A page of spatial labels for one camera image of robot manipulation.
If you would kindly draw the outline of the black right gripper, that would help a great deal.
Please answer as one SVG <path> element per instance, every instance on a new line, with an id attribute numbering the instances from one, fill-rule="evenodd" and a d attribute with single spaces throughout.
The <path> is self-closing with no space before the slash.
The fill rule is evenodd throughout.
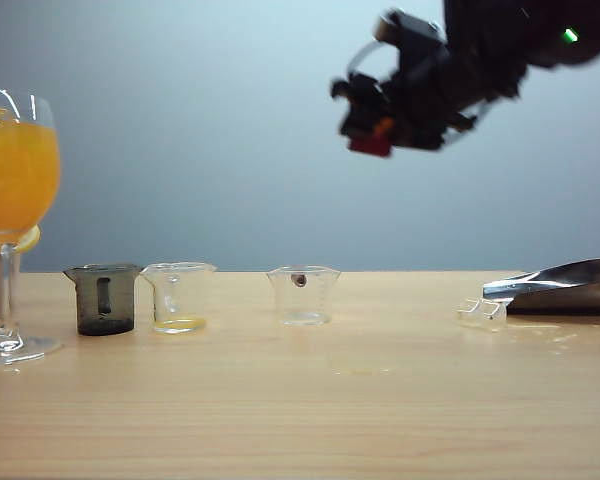
<path id="1" fill-rule="evenodd" d="M 463 111 L 480 101 L 478 73 L 470 57 L 444 47 L 404 48 L 389 82 L 394 118 L 363 109 L 390 106 L 374 77 L 350 73 L 332 81 L 330 97 L 352 106 L 340 133 L 362 140 L 387 139 L 391 134 L 395 147 L 439 150 L 447 142 L 448 131 L 455 132 L 451 136 L 455 140 L 474 128 L 478 116 Z"/>

